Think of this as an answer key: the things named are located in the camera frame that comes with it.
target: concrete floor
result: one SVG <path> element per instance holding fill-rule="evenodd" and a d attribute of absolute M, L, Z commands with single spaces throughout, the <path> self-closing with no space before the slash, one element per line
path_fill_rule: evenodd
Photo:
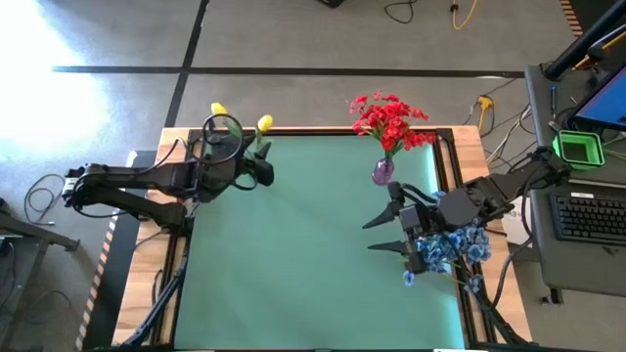
<path fill-rule="evenodd" d="M 574 39 L 558 1 L 482 0 L 461 31 L 452 29 L 445 1 L 419 1 L 408 25 L 384 14 L 382 6 L 389 2 L 346 0 L 331 11 L 313 0 L 211 0 L 193 63 L 523 70 L 552 60 Z M 469 6 L 463 3 L 466 13 Z M 18 216 L 26 190 L 45 173 L 63 173 L 84 162 L 121 165 L 133 150 L 154 149 L 178 78 L 178 74 L 52 73 L 49 66 L 180 66 L 199 4 L 200 0 L 24 0 L 0 5 L 1 32 L 16 33 L 3 44 L 6 53 L 15 55 L 0 58 L 4 67 L 15 68 L 3 76 L 10 93 L 4 93 L 0 115 L 4 180 L 0 195 Z M 403 16 L 407 10 L 394 12 Z M 175 125 L 199 126 L 213 101 L 226 105 L 243 125 L 253 124 L 263 113 L 274 114 L 278 125 L 345 125 L 351 122 L 348 102 L 379 89 L 423 108 L 431 116 L 429 124 L 459 124 L 479 94 L 504 82 L 191 74 Z M 527 104 L 523 79 L 492 97 L 497 121 L 516 114 Z M 485 148 L 495 148 L 509 126 L 485 138 Z M 504 157 L 533 141 L 532 135 L 516 131 Z M 47 218 L 57 222 L 55 231 L 82 240 L 78 254 L 51 248 L 39 276 L 41 290 L 65 292 L 72 309 L 64 308 L 62 300 L 52 300 L 49 309 L 55 319 L 46 326 L 24 327 L 19 338 L 44 344 L 46 351 L 67 351 L 78 331 L 108 220 L 86 219 L 60 205 Z M 576 348 L 593 342 L 589 348 L 617 350 L 610 341 L 621 337 L 624 300 L 567 292 L 565 299 L 572 303 L 541 308 L 538 299 L 547 290 L 533 265 L 515 269 L 535 339 Z"/>

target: purple vase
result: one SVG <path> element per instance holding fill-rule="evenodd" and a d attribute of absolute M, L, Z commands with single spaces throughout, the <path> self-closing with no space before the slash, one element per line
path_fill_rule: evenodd
<path fill-rule="evenodd" d="M 391 181 L 391 175 L 393 175 L 393 160 L 386 158 L 380 159 L 376 163 L 374 172 L 372 173 L 372 180 L 379 186 L 385 186 Z"/>

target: yellow flower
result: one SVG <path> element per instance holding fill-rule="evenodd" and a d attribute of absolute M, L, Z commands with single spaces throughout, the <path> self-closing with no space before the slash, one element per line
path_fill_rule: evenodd
<path fill-rule="evenodd" d="M 226 108 L 224 108 L 224 106 L 222 106 L 221 104 L 213 103 L 211 104 L 211 113 L 218 114 L 218 113 L 228 113 L 228 112 L 226 112 Z"/>
<path fill-rule="evenodd" d="M 272 123 L 274 123 L 274 118 L 270 114 L 265 114 L 261 119 L 258 120 L 256 127 L 261 132 L 267 132 L 272 128 Z"/>

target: black keyboard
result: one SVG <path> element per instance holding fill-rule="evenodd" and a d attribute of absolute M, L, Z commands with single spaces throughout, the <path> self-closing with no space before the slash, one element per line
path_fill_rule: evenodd
<path fill-rule="evenodd" d="M 626 245 L 626 199 L 550 195 L 557 239 Z"/>

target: green mat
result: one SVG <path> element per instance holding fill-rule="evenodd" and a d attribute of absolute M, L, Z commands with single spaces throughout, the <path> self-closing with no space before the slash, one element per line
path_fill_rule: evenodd
<path fill-rule="evenodd" d="M 179 349 L 464 348 L 454 283 L 405 287 L 398 222 L 362 230 L 389 201 L 369 137 L 273 137 L 276 181 L 234 188 L 196 214 Z M 394 180 L 437 190 L 432 147 L 400 152 Z"/>

